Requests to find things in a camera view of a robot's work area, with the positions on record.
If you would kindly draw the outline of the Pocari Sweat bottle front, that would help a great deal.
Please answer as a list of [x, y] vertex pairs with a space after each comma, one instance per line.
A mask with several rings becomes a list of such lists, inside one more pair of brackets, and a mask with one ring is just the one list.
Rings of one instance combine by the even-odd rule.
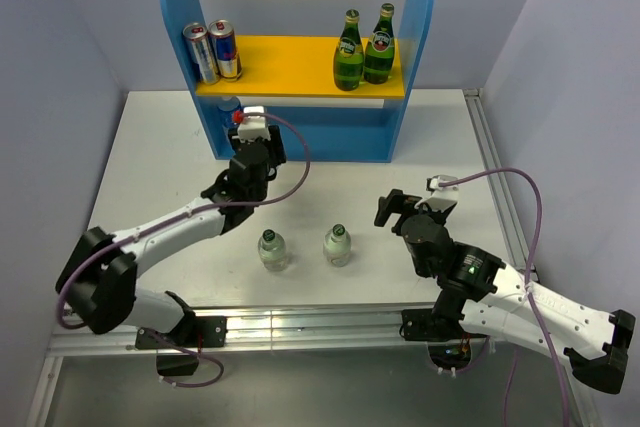
[[234, 122], [234, 116], [238, 111], [242, 110], [242, 105], [237, 96], [223, 96], [218, 98], [216, 108], [219, 121], [217, 142], [222, 145], [228, 142], [229, 132], [233, 135], [237, 133], [237, 124]]

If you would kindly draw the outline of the clear Chang bottle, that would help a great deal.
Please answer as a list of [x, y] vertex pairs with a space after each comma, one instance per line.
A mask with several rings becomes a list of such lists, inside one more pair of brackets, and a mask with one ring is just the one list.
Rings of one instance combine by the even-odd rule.
[[263, 266], [271, 272], [287, 267], [287, 247], [284, 238], [272, 229], [263, 231], [258, 241], [258, 254]]
[[345, 266], [351, 255], [351, 236], [343, 224], [335, 224], [325, 235], [323, 253], [334, 267]]

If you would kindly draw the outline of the green Perrier bottle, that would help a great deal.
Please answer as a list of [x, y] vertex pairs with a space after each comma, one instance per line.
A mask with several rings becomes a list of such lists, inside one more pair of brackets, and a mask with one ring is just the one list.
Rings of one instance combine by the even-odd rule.
[[370, 84], [385, 83], [391, 73], [395, 56], [394, 11], [391, 3], [381, 6], [378, 22], [365, 49], [363, 77]]
[[359, 12], [349, 9], [333, 57], [333, 78], [342, 91], [353, 91], [360, 85], [364, 69], [364, 49], [359, 32]]

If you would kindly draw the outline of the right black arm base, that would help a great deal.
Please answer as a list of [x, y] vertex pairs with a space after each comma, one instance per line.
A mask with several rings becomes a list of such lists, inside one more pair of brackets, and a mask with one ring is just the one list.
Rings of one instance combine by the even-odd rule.
[[401, 311], [399, 335], [407, 342], [425, 343], [428, 358], [438, 373], [454, 376], [490, 351], [489, 338], [463, 330], [457, 321], [434, 316], [432, 308]]

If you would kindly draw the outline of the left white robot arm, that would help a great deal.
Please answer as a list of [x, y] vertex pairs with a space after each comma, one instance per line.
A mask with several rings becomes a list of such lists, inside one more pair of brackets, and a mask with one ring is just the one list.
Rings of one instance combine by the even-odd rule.
[[120, 232], [107, 233], [100, 227], [85, 231], [56, 282], [57, 309], [71, 307], [96, 335], [129, 325], [154, 330], [172, 346], [194, 339], [194, 310], [177, 294], [145, 290], [137, 280], [159, 262], [230, 232], [254, 213], [278, 166], [286, 161], [279, 127], [270, 125], [267, 133], [234, 140], [228, 168], [186, 206]]

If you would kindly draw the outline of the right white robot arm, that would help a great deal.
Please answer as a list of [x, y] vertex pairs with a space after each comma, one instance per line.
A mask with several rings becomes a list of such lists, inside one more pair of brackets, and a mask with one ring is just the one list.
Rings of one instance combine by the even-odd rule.
[[453, 240], [445, 226], [454, 201], [421, 199], [394, 189], [378, 201], [382, 227], [398, 215], [392, 232], [405, 243], [414, 270], [440, 289], [430, 308], [402, 312], [407, 341], [445, 342], [464, 335], [493, 337], [556, 356], [573, 376], [597, 391], [621, 391], [635, 318], [576, 303], [536, 282], [501, 258]]

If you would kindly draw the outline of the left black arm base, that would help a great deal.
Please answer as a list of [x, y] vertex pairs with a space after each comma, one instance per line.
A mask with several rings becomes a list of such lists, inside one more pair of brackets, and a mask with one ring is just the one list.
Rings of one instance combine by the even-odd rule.
[[[160, 381], [175, 388], [201, 388], [217, 383], [224, 375], [223, 363], [205, 352], [208, 348], [222, 348], [227, 334], [225, 316], [194, 316], [181, 321], [169, 333], [139, 328], [134, 348], [156, 352], [156, 372]], [[210, 363], [216, 375], [207, 381], [187, 382], [200, 366]]]

